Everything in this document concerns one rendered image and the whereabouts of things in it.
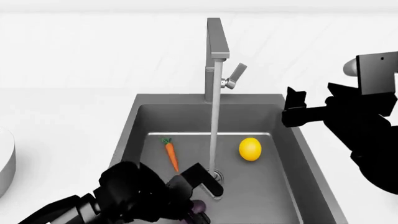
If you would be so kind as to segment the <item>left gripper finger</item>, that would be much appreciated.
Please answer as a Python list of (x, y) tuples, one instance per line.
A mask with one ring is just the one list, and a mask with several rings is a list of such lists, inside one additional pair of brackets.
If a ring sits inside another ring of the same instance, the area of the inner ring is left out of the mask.
[(181, 207), (193, 207), (191, 197), (193, 187), (181, 175), (174, 176), (167, 184), (169, 199), (172, 205)]
[(207, 216), (205, 212), (195, 213), (190, 211), (185, 216), (186, 224), (211, 224), (210, 218)]

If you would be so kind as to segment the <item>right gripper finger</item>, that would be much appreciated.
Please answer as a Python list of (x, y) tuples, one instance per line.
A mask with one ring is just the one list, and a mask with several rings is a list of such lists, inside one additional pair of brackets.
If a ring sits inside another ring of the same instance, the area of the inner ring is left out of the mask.
[(351, 87), (346, 85), (340, 85), (337, 83), (329, 83), (328, 89), (332, 96), (327, 98), (328, 101), (331, 100), (358, 100), (361, 96), (358, 87)]
[(306, 91), (295, 91), (292, 87), (287, 87), (287, 96), (282, 112), (282, 123), (285, 127), (294, 128), (326, 119), (330, 107), (308, 108), (305, 102), (306, 96)]

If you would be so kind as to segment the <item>purple eggplant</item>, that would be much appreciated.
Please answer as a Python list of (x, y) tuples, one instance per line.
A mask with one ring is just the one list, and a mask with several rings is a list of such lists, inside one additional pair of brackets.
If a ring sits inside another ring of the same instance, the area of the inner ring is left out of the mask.
[(194, 214), (199, 214), (201, 212), (206, 212), (206, 203), (202, 200), (192, 200), (193, 207), (191, 208), (191, 211)]

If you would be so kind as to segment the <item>orange carrot with green top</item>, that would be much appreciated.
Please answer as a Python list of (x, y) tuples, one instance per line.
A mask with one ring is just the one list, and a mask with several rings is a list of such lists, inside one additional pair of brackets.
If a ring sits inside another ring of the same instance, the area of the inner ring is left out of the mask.
[(175, 153), (174, 145), (172, 143), (172, 139), (171, 138), (162, 138), (161, 141), (165, 145), (166, 153), (171, 161), (171, 164), (173, 165), (173, 168), (175, 169), (176, 172), (179, 172), (178, 160), (177, 160), (177, 156)]

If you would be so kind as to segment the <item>silver sink drain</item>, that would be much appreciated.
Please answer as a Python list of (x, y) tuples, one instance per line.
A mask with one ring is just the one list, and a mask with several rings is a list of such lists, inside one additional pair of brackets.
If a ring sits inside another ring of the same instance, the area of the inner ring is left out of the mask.
[[(224, 185), (224, 177), (222, 175), (222, 173), (218, 170), (218, 169), (214, 169), (214, 179), (221, 185)], [(222, 196), (215, 196), (213, 195), (210, 190), (206, 189), (206, 191), (208, 192), (208, 195), (210, 197), (212, 197), (212, 199), (214, 200), (221, 200)]]

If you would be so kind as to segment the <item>grey kitchen sink basin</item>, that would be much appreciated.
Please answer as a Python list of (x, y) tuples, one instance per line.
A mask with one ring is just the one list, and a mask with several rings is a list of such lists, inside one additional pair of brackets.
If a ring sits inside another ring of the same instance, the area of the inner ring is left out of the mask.
[[(280, 94), (221, 96), (215, 169), (224, 194), (214, 200), (203, 187), (193, 199), (206, 203), (211, 224), (348, 224), (299, 128), (281, 122)], [(142, 163), (164, 181), (178, 172), (162, 138), (171, 138), (179, 171), (210, 161), (211, 104), (201, 94), (139, 94), (111, 159)], [(256, 138), (258, 160), (239, 154), (239, 143)]]

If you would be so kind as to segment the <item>grey square faucet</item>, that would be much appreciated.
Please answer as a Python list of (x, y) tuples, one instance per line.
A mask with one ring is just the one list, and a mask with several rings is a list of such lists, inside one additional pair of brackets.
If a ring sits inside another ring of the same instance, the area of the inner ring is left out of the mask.
[(212, 102), (215, 61), (229, 59), (229, 47), (220, 18), (206, 19), (205, 101)]

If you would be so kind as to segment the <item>white bowl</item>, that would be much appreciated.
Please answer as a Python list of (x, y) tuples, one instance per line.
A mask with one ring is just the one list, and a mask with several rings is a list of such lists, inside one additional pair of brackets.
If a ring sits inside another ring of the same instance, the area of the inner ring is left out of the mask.
[(16, 147), (13, 134), (0, 127), (0, 198), (7, 192), (16, 173)]

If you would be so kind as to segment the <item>running water stream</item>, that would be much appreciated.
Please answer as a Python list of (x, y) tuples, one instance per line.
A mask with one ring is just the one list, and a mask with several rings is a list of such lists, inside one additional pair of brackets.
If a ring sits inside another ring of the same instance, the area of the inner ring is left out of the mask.
[(211, 174), (212, 177), (216, 177), (215, 156), (216, 156), (216, 143), (217, 143), (219, 114), (220, 114), (221, 78), (222, 78), (224, 61), (225, 59), (215, 59), (215, 66), (214, 66), (213, 100), (211, 108), (210, 161), (209, 161), (209, 173)]

